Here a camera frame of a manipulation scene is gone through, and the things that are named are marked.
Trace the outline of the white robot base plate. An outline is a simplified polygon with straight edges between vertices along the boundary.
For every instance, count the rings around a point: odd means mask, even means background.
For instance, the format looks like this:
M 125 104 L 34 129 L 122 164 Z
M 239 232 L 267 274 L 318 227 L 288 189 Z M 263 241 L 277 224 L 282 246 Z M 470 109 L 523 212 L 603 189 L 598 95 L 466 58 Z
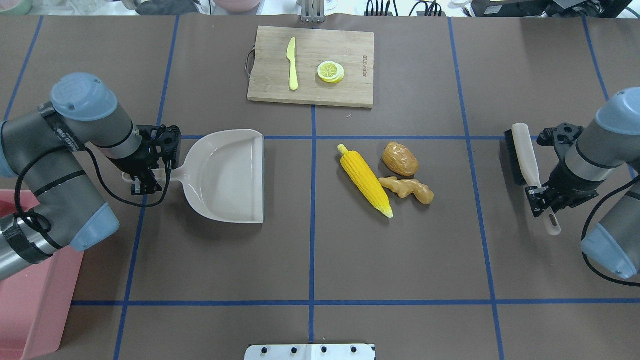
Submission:
M 249 346 L 245 360 L 376 360 L 373 344 L 256 344 Z

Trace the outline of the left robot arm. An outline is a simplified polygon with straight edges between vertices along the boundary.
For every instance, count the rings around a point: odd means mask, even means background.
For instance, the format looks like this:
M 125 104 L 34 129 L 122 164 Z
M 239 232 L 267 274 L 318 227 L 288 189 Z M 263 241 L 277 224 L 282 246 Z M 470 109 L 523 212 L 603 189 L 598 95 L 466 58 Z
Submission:
M 70 247 L 83 252 L 116 233 L 118 218 L 75 153 L 96 147 L 134 181 L 133 196 L 167 189 L 179 165 L 178 126 L 137 125 L 98 76 L 64 76 L 36 111 L 1 124 L 1 176 L 14 178 L 14 213 L 1 219 L 1 279 Z

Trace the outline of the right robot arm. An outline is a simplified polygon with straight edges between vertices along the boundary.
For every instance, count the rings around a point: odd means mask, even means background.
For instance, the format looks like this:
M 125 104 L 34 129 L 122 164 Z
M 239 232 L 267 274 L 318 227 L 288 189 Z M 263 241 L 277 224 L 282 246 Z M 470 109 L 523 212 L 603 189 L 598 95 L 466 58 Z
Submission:
M 519 167 L 535 218 L 543 218 L 548 234 L 560 234 L 556 214 L 599 197 L 599 187 L 623 166 L 639 171 L 640 90 L 617 92 L 584 127 L 562 123 L 539 133 L 537 144 L 552 147 L 558 163 L 546 182 L 540 180 L 530 130 L 524 123 L 510 131 L 512 164 Z M 638 287 L 639 178 L 598 200 L 580 237 L 587 267 L 606 281 Z

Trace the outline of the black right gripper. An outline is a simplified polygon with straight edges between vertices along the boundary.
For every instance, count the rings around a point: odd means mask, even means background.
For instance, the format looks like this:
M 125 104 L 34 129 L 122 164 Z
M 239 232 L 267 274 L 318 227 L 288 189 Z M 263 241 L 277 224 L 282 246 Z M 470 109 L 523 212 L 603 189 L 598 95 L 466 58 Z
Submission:
M 562 123 L 557 127 L 548 127 L 538 134 L 537 145 L 553 147 L 558 164 L 541 186 L 525 188 L 526 198 L 535 218 L 541 217 L 548 209 L 555 214 L 565 208 L 575 208 L 585 203 L 585 182 L 569 170 L 565 161 L 567 153 L 584 130 L 583 126 Z

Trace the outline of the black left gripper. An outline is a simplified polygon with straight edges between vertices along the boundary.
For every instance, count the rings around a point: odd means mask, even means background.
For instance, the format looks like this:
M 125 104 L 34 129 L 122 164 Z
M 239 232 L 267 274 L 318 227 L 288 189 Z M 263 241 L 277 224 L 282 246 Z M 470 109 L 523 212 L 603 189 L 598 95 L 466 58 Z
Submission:
M 131 195 L 152 195 L 163 190 L 153 172 L 161 168 L 159 162 L 163 162 L 166 173 L 179 167 L 182 132 L 176 125 L 136 125 L 133 130 L 140 143 L 133 153 L 118 160 L 118 168 L 134 182 Z

